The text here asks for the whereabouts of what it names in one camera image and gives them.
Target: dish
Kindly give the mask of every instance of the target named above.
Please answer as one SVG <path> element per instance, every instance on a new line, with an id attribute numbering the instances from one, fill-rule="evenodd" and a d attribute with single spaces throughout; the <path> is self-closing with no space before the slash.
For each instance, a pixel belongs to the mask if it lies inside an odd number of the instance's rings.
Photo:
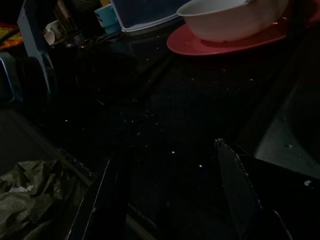
<path id="1" fill-rule="evenodd" d="M 309 0 L 306 11 L 308 14 L 307 27 L 320 22 L 320 0 Z M 290 12 L 291 8 L 288 7 L 282 17 L 272 26 L 248 38 L 234 42 L 215 43 L 201 40 L 185 24 L 170 35 L 167 46 L 177 54 L 188 56 L 219 55 L 256 48 L 286 37 L 289 29 Z"/>

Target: black countertop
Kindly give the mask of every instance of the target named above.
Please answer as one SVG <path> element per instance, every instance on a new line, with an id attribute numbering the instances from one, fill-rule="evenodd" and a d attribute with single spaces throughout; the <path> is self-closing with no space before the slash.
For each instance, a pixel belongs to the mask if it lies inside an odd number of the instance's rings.
<path id="1" fill-rule="evenodd" d="M 237 239 L 214 142 L 237 131 L 295 44 L 191 57 L 171 53 L 167 37 L 91 47 L 69 62 L 75 87 L 20 111 L 95 173 L 132 148 L 130 204 L 167 239 Z"/>

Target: red plate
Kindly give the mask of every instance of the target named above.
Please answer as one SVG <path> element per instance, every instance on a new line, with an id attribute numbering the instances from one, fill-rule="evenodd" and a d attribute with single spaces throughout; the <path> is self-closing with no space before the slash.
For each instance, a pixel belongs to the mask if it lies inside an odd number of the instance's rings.
<path id="1" fill-rule="evenodd" d="M 283 16 L 267 29 L 248 38 L 233 42 L 216 43 L 197 38 L 186 24 L 175 30 L 167 40 L 168 48 L 182 55 L 207 56 L 226 54 L 274 43 L 286 37 L 289 29 L 291 6 Z M 308 26 L 320 22 L 320 0 L 309 0 L 306 8 Z"/>

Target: trash bag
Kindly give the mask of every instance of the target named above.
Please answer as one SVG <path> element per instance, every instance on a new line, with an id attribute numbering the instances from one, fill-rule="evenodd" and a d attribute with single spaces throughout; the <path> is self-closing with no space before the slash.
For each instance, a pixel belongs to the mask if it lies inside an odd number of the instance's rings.
<path id="1" fill-rule="evenodd" d="M 0 240 L 65 239 L 86 189 L 59 160 L 17 163 L 0 177 Z"/>

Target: blue object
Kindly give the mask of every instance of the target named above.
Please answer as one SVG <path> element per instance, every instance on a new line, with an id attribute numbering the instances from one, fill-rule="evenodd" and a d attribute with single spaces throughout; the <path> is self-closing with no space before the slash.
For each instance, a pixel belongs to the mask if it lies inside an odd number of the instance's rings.
<path id="1" fill-rule="evenodd" d="M 94 12 L 106 34 L 113 35 L 121 31 L 121 26 L 112 4 L 103 6 Z"/>

